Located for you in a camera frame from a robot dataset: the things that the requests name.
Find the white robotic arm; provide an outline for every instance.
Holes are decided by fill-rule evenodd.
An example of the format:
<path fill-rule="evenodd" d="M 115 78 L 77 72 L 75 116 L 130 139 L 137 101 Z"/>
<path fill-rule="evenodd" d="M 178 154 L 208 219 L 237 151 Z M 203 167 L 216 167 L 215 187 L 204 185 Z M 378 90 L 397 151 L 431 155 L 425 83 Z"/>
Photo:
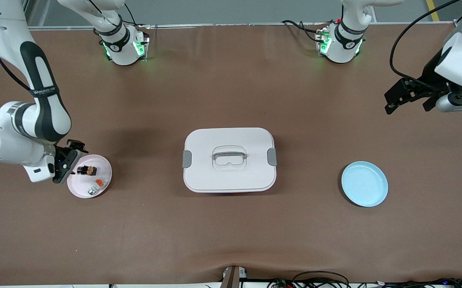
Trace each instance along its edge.
<path fill-rule="evenodd" d="M 130 65 L 147 57 L 149 35 L 132 25 L 123 24 L 116 12 L 125 0 L 58 0 L 94 26 L 103 39 L 108 57 L 118 65 Z"/>
<path fill-rule="evenodd" d="M 391 114 L 400 105 L 429 97 L 425 111 L 462 111 L 462 21 L 445 40 L 443 48 L 426 64 L 417 81 L 402 78 L 384 95 Z"/>
<path fill-rule="evenodd" d="M 32 182 L 50 178 L 64 182 L 83 144 L 73 141 L 71 148 L 53 144 L 70 131 L 71 120 L 18 0 L 0 0 L 0 57 L 23 73 L 35 101 L 8 102 L 0 108 L 0 162 L 24 166 Z"/>
<path fill-rule="evenodd" d="M 339 23 L 323 28 L 317 37 L 321 55 L 336 63 L 346 63 L 359 52 L 362 37 L 372 21 L 371 7 L 394 6 L 404 0 L 340 0 L 343 15 Z"/>

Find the gray floor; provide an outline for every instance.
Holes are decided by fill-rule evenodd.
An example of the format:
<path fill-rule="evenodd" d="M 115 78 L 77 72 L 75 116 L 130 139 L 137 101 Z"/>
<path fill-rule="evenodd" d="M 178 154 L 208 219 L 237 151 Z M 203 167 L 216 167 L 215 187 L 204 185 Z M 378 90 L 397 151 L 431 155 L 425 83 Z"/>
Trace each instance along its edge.
<path fill-rule="evenodd" d="M 338 0 L 127 0 L 126 3 L 137 22 L 158 25 L 249 24 L 287 19 L 326 22 L 341 15 Z M 411 22 L 426 11 L 425 0 L 406 0 L 399 6 L 375 8 L 379 22 Z M 119 13 L 130 20 L 125 9 Z M 56 0 L 38 0 L 28 23 L 31 26 L 87 25 L 81 16 Z"/>
<path fill-rule="evenodd" d="M 434 0 L 435 7 L 443 5 L 448 1 L 449 0 Z M 438 15 L 439 20 L 441 21 L 458 19 L 462 15 L 462 0 L 446 8 L 441 9 Z"/>

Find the blue plate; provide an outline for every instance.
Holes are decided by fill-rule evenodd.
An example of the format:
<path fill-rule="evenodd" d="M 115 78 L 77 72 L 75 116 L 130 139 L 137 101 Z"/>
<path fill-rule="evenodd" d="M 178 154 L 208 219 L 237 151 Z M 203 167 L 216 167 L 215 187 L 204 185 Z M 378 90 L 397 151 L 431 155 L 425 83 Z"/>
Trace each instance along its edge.
<path fill-rule="evenodd" d="M 348 165 L 341 176 L 346 196 L 355 204 L 373 207 L 388 195 L 388 180 L 382 170 L 370 162 L 358 161 Z"/>

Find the table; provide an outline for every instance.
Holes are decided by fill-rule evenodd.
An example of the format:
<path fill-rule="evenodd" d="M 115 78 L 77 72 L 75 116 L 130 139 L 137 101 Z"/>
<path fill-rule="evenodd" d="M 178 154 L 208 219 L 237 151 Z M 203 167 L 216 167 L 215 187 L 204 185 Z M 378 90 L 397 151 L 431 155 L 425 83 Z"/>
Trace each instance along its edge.
<path fill-rule="evenodd" d="M 150 59 L 118 67 L 91 31 L 40 31 L 72 117 L 68 138 L 107 157 L 111 188 L 79 199 L 0 164 L 0 285 L 216 281 L 332 270 L 353 282 L 462 277 L 462 113 L 421 102 L 386 115 L 399 77 L 399 25 L 375 25 L 348 64 L 318 58 L 283 26 L 155 30 Z M 396 65 L 419 76 L 452 30 L 421 24 Z M 31 101 L 0 67 L 0 106 Z M 183 183 L 195 129 L 259 126 L 277 149 L 265 192 L 199 195 Z M 340 173 L 357 160 L 386 174 L 375 208 L 350 204 Z"/>

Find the green led light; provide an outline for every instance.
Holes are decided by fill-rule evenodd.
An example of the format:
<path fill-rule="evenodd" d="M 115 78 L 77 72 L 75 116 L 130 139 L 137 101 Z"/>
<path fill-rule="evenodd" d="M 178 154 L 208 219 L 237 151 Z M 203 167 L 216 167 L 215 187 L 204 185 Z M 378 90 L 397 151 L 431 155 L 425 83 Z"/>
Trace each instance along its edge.
<path fill-rule="evenodd" d="M 108 47 L 106 47 L 106 44 L 103 42 L 103 47 L 106 51 L 106 56 L 110 57 L 110 52 L 108 52 Z"/>
<path fill-rule="evenodd" d="M 332 43 L 332 38 L 328 37 L 323 43 L 322 43 L 322 49 L 321 52 L 323 54 L 327 53 L 328 51 L 328 46 Z"/>
<path fill-rule="evenodd" d="M 355 54 L 359 53 L 360 45 L 362 44 L 362 40 L 359 42 L 357 45 L 357 50 L 355 51 Z"/>
<path fill-rule="evenodd" d="M 142 56 L 145 52 L 144 52 L 144 48 L 143 48 L 143 45 L 140 44 L 140 43 L 136 43 L 136 42 L 133 42 L 134 44 L 134 47 L 136 49 L 136 53 L 139 55 L 139 56 Z"/>

